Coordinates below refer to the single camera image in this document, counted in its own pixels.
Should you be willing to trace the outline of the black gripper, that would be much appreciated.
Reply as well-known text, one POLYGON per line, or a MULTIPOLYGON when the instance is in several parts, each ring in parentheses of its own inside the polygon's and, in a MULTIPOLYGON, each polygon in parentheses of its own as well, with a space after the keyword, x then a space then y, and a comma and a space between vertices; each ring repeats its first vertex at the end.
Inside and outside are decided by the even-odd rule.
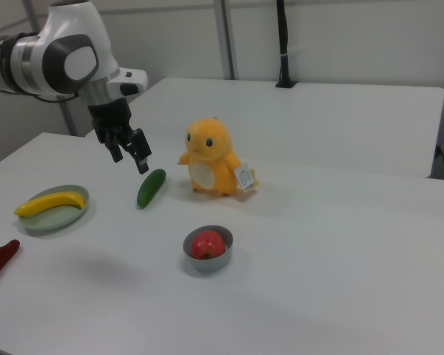
POLYGON ((97 139, 104 143, 115 163, 123 159, 119 144, 127 145, 127 151, 135 161, 138 172, 143 175, 148 170, 148 157, 151 149, 141 129, 130 127, 131 110, 126 98, 118 98, 107 104, 87 107, 92 116, 97 139))

